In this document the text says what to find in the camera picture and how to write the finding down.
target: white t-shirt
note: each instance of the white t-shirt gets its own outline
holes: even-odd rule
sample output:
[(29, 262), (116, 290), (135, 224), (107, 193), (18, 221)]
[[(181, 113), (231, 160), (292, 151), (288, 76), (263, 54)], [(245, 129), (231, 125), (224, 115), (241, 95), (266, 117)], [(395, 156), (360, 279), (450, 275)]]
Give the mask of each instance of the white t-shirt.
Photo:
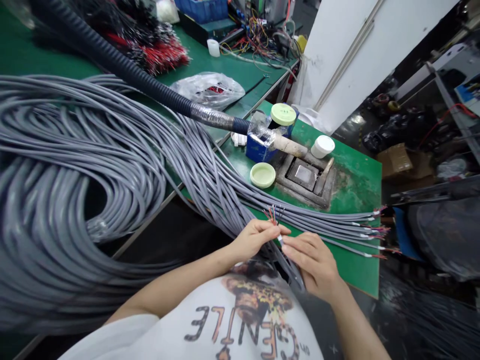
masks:
[(287, 283), (270, 267), (250, 261), (199, 286), (162, 319), (143, 314), (112, 322), (60, 358), (89, 359), (322, 360), (323, 356)]

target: green lid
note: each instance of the green lid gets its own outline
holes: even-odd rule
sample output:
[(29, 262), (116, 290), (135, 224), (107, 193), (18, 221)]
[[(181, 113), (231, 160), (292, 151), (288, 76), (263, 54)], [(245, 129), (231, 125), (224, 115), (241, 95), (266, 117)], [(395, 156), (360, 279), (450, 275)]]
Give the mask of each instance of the green lid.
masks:
[(276, 172), (272, 165), (259, 162), (250, 170), (250, 180), (253, 185), (260, 189), (266, 189), (275, 181)]
[(278, 103), (271, 107), (271, 119), (281, 126), (290, 126), (297, 118), (294, 108), (284, 103)]

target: black corrugated hose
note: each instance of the black corrugated hose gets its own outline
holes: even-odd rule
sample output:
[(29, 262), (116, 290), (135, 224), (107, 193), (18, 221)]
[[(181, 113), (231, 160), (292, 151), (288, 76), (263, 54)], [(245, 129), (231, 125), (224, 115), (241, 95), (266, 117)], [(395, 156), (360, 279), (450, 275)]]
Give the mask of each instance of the black corrugated hose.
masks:
[[(37, 19), (68, 40), (69, 43), (75, 44), (79, 51), (96, 64), (173, 111), (194, 120), (200, 120), (195, 116), (192, 117), (194, 103), (191, 100), (171, 90), (143, 71), (94, 31), (62, 0), (30, 0), (30, 6)], [(231, 128), (228, 130), (246, 135), (250, 122), (239, 117), (232, 120)]]

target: graphic print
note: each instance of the graphic print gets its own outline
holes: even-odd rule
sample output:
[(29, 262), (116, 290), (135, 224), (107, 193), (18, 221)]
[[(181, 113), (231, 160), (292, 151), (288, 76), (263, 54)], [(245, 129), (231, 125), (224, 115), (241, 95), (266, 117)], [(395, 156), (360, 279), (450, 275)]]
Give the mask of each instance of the graphic print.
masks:
[[(261, 262), (250, 261), (235, 266), (231, 273), (221, 279), (221, 284), (235, 296), (234, 306), (197, 307), (195, 310), (198, 317), (191, 325), (198, 329), (196, 333), (192, 331), (193, 334), (185, 335), (186, 341), (197, 341), (209, 318), (210, 329), (211, 324), (215, 324), (212, 334), (209, 335), (211, 341), (218, 344), (219, 340), (221, 345), (215, 356), (217, 360), (231, 360), (229, 346), (233, 344), (241, 346), (245, 342), (261, 347), (262, 351), (259, 353), (264, 360), (277, 358), (298, 360), (301, 350), (310, 356), (308, 347), (299, 343), (294, 329), (285, 321), (285, 314), (293, 309), (294, 303), (289, 296), (288, 285), (279, 277), (276, 270)], [(238, 325), (236, 327), (236, 331), (239, 329), (239, 333), (236, 333), (238, 339), (236, 334), (232, 333), (234, 319), (241, 320), (239, 328)], [(224, 324), (223, 336), (220, 334), (222, 324)]]

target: hand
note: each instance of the hand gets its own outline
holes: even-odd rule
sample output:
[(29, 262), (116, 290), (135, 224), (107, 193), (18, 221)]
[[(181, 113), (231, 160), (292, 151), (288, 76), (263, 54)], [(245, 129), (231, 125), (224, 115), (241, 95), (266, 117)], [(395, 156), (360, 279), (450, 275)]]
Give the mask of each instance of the hand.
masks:
[(304, 232), (297, 237), (283, 236), (283, 253), (300, 268), (307, 291), (332, 305), (347, 284), (339, 275), (330, 249), (315, 233)]
[(290, 233), (291, 231), (283, 225), (275, 226), (270, 221), (253, 219), (236, 239), (227, 245), (227, 248), (235, 259), (235, 263), (240, 263), (255, 256), (266, 242), (276, 239), (280, 234)]

